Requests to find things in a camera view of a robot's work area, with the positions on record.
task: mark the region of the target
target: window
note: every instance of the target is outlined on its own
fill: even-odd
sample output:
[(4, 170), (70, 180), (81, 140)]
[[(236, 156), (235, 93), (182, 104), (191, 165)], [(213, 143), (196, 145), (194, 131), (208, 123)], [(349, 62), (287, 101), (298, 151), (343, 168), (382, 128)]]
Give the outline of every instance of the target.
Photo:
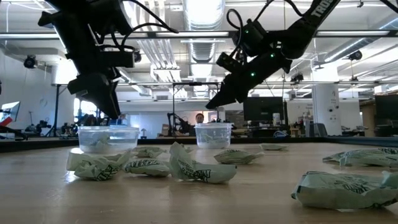
[[(75, 98), (75, 101), (73, 102), (73, 115), (75, 117), (75, 122), (78, 121), (80, 107), (81, 116), (84, 116), (85, 114), (92, 114), (94, 116), (97, 116), (98, 111), (94, 103), (82, 100), (80, 105), (80, 100), (78, 98)], [(103, 118), (105, 114), (101, 112), (100, 116), (101, 118)]]

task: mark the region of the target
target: air duct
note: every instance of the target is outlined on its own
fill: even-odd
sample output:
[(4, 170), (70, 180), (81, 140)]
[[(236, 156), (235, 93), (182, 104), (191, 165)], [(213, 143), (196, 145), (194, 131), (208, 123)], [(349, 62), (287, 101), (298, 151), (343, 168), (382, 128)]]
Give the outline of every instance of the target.
[[(224, 16), (225, 0), (183, 0), (186, 28), (190, 31), (218, 30)], [(196, 78), (211, 76), (216, 49), (215, 43), (190, 43), (190, 71)]]
[[(371, 30), (396, 30), (398, 29), (398, 17), (394, 15), (393, 18), (389, 17), (388, 19), (385, 19), (383, 22), (379, 23), (376, 26), (372, 26), (370, 28)], [(361, 38), (359, 40), (350, 40), (346, 42), (345, 44), (337, 47), (335, 50), (332, 50), (331, 52), (327, 53), (324, 56), (324, 59), (320, 64), (323, 63), (329, 63), (329, 62), (334, 62), (338, 59), (341, 59), (349, 54), (352, 54), (353, 52), (377, 41), (380, 39), (380, 37), (367, 37), (367, 38)]]

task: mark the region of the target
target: container lid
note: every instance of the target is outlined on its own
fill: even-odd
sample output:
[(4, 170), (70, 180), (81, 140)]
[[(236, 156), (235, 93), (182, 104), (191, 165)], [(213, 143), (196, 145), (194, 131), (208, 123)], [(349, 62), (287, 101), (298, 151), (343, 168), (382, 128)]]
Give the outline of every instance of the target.
[(79, 126), (78, 129), (84, 131), (105, 131), (105, 130), (139, 131), (139, 128), (133, 128), (127, 126)]
[(231, 123), (202, 123), (196, 124), (195, 128), (230, 128), (232, 127)]

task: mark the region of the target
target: ceiling beam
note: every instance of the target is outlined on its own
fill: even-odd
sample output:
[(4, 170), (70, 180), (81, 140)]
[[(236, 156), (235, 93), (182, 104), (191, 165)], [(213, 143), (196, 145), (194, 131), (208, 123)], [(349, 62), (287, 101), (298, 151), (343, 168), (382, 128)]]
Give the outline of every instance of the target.
[[(214, 31), (180, 31), (178, 34), (172, 32), (134, 32), (128, 40), (146, 39), (230, 39), (235, 30)], [(116, 34), (117, 39), (124, 36)], [(366, 38), (366, 37), (398, 37), (396, 30), (319, 30), (313, 37), (316, 38)], [(55, 32), (42, 33), (12, 33), (0, 32), (0, 40), (58, 40)]]

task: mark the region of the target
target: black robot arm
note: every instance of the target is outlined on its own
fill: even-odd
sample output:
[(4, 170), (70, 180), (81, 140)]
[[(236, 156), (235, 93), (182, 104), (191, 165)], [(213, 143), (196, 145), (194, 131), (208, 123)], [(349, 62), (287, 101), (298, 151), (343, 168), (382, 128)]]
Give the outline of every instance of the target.
[[(263, 10), (272, 2), (270, 0)], [(315, 0), (310, 9), (301, 14), (291, 0), (285, 0), (293, 6), (296, 13), (302, 16), (286, 30), (266, 31), (257, 21), (248, 20), (245, 26), (236, 27), (238, 31), (233, 36), (233, 42), (238, 52), (246, 56), (256, 57), (250, 62), (242, 62), (234, 59), (235, 51), (228, 55), (223, 52), (217, 60), (217, 65), (231, 72), (225, 76), (221, 83), (220, 91), (206, 105), (208, 109), (215, 109), (219, 106), (235, 103), (242, 103), (247, 97), (249, 90), (261, 84), (279, 69), (290, 72), (293, 59), (300, 58), (322, 22), (327, 18), (340, 0)], [(241, 22), (240, 15), (234, 12)]]
[[(138, 0), (45, 0), (56, 13), (43, 12), (39, 26), (54, 27), (67, 50), (67, 58), (76, 66), (78, 76), (68, 84), (71, 94), (79, 94), (94, 103), (112, 119), (120, 115), (116, 96), (116, 81), (121, 74), (116, 67), (134, 67), (134, 47), (125, 46), (128, 35), (143, 26), (160, 26), (178, 33)], [(160, 24), (145, 23), (131, 27), (123, 1), (131, 1), (144, 8)], [(124, 35), (119, 44), (115, 32)], [(103, 45), (106, 35), (111, 35), (112, 45)], [(119, 51), (104, 51), (114, 47)]]

